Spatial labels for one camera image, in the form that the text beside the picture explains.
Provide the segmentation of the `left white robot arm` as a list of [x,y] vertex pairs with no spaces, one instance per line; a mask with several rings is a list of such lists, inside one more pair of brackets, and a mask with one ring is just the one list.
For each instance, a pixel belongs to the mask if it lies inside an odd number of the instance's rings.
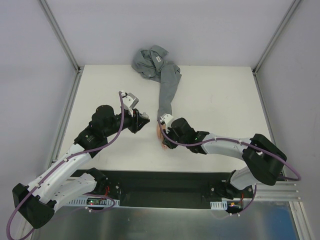
[[14,206],[34,229],[39,229],[58,209],[81,195],[106,196],[107,178],[95,167],[76,180],[65,181],[108,144],[108,137],[125,129],[135,134],[149,122],[149,116],[136,108],[115,114],[111,106],[99,106],[88,126],[55,164],[28,185],[19,183],[13,188]]

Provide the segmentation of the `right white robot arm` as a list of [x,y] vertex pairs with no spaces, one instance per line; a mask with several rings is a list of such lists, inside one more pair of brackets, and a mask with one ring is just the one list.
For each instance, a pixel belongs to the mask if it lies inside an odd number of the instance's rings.
[[227,138],[207,131],[194,130],[183,117],[164,114],[163,144],[170,149],[186,147],[194,154],[223,155],[245,162],[242,169],[232,171],[225,182],[214,188],[217,195],[233,199],[251,185],[262,183],[273,186],[287,161],[286,155],[264,135],[256,133],[251,138]]

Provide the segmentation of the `clear nail polish bottle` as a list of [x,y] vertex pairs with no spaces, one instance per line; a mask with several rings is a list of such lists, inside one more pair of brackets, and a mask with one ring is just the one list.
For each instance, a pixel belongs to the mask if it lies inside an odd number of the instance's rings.
[[143,112],[143,113],[140,113],[140,116],[144,119],[149,119],[149,116],[147,113]]

